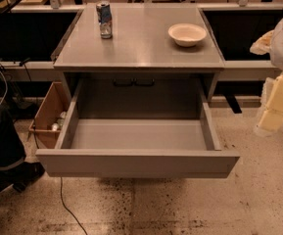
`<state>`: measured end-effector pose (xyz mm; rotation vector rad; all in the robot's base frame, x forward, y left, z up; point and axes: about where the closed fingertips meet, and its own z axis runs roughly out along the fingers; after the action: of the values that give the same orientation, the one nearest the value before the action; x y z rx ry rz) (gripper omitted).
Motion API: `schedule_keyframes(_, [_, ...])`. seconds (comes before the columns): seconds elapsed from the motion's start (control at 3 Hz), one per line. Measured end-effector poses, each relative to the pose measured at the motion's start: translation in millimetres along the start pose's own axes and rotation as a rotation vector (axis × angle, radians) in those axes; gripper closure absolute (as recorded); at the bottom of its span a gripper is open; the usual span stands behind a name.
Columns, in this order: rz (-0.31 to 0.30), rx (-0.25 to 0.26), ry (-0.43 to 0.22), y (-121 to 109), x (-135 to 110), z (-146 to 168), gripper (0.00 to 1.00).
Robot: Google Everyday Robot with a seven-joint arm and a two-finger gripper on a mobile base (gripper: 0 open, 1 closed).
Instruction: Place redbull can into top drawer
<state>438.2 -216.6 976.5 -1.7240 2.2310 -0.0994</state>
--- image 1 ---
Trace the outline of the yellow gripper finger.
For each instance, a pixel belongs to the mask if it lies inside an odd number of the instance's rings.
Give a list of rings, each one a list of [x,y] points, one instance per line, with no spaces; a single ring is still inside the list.
[[[271,38],[273,36],[273,30],[265,33],[250,47],[250,52],[256,55],[264,55],[270,52]]]
[[[265,80],[260,102],[254,132],[258,136],[266,137],[283,125],[283,72],[275,79],[268,77]]]

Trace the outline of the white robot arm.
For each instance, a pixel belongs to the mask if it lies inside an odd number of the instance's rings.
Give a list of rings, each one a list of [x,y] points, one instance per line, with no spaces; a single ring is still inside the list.
[[[283,124],[283,18],[274,30],[260,37],[250,52],[263,55],[268,53],[271,63],[282,70],[276,78],[267,78],[261,92],[261,106],[255,133],[269,136]]]

